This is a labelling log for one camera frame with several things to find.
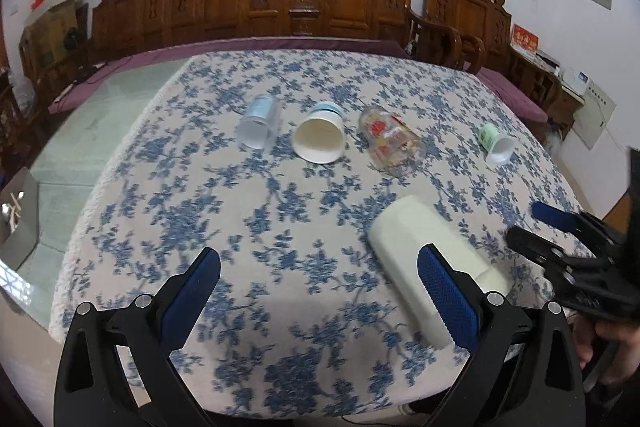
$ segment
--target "cable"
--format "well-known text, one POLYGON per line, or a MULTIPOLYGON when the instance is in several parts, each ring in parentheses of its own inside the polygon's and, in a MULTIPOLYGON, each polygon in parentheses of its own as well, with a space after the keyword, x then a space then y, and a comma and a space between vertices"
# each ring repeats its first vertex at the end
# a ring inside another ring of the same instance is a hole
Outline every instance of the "cable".
POLYGON ((616 137, 613 136, 613 134, 609 130, 609 122, 607 122, 607 119, 604 116, 604 111, 602 110, 602 106, 600 105, 600 100, 598 100, 597 96, 593 96, 592 99, 596 101, 596 105, 598 106, 598 110, 600 111, 600 116, 602 117, 602 121, 604 122, 604 130, 607 131, 607 134, 609 134, 609 136, 613 140, 613 143, 616 144, 616 147, 620 150, 620 152, 626 154, 626 148, 620 145, 618 140, 616 140, 616 137))
POLYGON ((397 425, 393 425, 392 423, 358 423, 352 422, 351 420, 347 420, 344 416, 340 416, 345 422, 350 423, 352 425, 382 425, 384 427, 398 427, 397 425))
MULTIPOLYGON (((103 65, 101 65, 101 66, 98 66, 98 67, 95 69, 94 73, 92 73, 92 74, 91 74, 91 76, 89 76, 89 78, 91 78, 92 76, 95 76, 95 74, 96 74, 96 73, 98 73, 100 70, 102 70, 102 69, 106 68, 108 65, 109 65, 109 61, 108 61, 108 60, 105 60, 104 64, 103 64, 103 65)), ((117 73, 117 72, 118 72, 118 70, 116 69, 115 71, 113 71, 113 72, 110 74, 110 76, 113 76, 113 75, 114 75, 115 73, 117 73)), ((87 86, 91 86, 92 84, 97 84, 98 82, 102 82, 102 81, 104 81, 104 80, 105 80, 105 77, 102 77, 102 78, 97 78, 97 79, 96 79, 96 80, 94 80, 93 82, 87 82, 87 81, 84 81, 84 82, 81 82, 81 84, 86 84, 87 86)))
MULTIPOLYGON (((107 64, 109 64, 109 61, 108 61, 108 60, 107 60, 103 65, 101 65, 99 68, 96 68, 96 70, 95 70, 91 75, 89 75, 87 78, 91 78, 92 76, 94 76, 96 73, 98 73, 98 71, 100 71, 102 68, 104 68, 107 64)), ((64 102, 66 102, 66 98, 71 94, 71 92, 72 92, 74 89, 76 89, 76 87, 81 86, 82 84, 86 84, 87 86, 91 86, 92 84, 96 84, 96 83, 98 83, 98 82, 102 82, 102 81, 104 81, 104 80, 105 80, 105 78, 104 78, 104 77, 102 77, 102 78, 98 78, 98 79, 94 80, 93 82, 87 82, 86 80, 85 80, 85 81, 83 81, 83 82, 81 82, 80 80, 78 80, 78 79, 76 78, 76 79, 71 83, 71 86, 73 86, 73 87, 72 87, 71 89, 69 89, 69 90, 64 94, 64 96, 62 96, 62 97, 60 98, 60 100, 58 100, 58 102, 57 102, 57 104, 58 104, 58 112, 63 112, 63 111, 64 111, 64 109, 63 109, 64 102)))

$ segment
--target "white cup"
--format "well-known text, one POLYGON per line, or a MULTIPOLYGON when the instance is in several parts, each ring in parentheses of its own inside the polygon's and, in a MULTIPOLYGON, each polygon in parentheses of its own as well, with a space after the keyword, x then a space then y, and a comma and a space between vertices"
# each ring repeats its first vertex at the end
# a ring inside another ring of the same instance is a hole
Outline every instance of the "white cup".
POLYGON ((335 162, 344 151, 344 110, 334 102, 318 102, 291 138, 294 152, 311 163, 335 162))

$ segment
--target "tablecloth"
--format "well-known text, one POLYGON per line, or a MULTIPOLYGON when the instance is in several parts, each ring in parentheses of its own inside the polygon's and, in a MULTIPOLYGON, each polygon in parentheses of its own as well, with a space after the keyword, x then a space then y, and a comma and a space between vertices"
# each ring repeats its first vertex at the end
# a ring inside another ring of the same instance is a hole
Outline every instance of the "tablecloth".
MULTIPOLYGON (((418 194, 514 280, 512 303, 551 296, 540 268, 505 247, 518 224, 577 243, 529 214, 531 201, 577 201, 533 136, 475 77, 400 58, 312 51, 199 55, 158 92, 106 166, 79 219, 56 286, 50 333, 76 306, 128 305, 183 272, 206 245, 222 276, 171 360, 204 409, 231 415, 343 415, 429 396, 466 359, 426 345, 366 243, 372 220, 418 194), (244 152, 234 129, 252 98, 282 100, 273 150, 244 152), (295 156, 292 130, 319 100, 347 113, 346 151, 331 165, 295 156), (366 103, 401 115, 427 158, 403 178, 376 171, 357 131, 366 103), (490 167, 476 136, 491 122, 518 139, 490 167)), ((140 384, 122 353, 127 378, 140 384)))

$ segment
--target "purple cushion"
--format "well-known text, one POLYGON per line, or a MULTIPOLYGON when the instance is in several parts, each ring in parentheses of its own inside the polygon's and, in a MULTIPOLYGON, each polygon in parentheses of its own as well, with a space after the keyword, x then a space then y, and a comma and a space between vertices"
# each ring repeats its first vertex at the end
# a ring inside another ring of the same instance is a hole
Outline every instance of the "purple cushion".
POLYGON ((172 46, 109 62, 83 84, 79 84, 65 95, 60 102, 49 105, 51 114, 75 109, 88 99, 100 84, 115 73, 168 62, 178 58, 193 57, 207 52, 228 52, 244 50, 334 50, 340 52, 368 53, 386 57, 410 58, 395 41, 368 39, 340 39, 324 37, 249 37, 219 41, 194 42, 172 46))
POLYGON ((511 84, 503 74, 487 68, 480 68, 476 77, 521 120, 544 123, 548 119, 546 113, 521 90, 511 84))

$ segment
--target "small green cup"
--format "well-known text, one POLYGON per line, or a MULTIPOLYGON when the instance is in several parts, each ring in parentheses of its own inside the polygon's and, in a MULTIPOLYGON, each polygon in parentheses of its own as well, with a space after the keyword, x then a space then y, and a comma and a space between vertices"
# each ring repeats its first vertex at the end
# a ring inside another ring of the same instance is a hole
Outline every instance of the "small green cup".
POLYGON ((492 123, 485 123, 480 130, 478 140, 487 152, 491 152, 499 137, 500 131, 498 131, 497 127, 492 123))

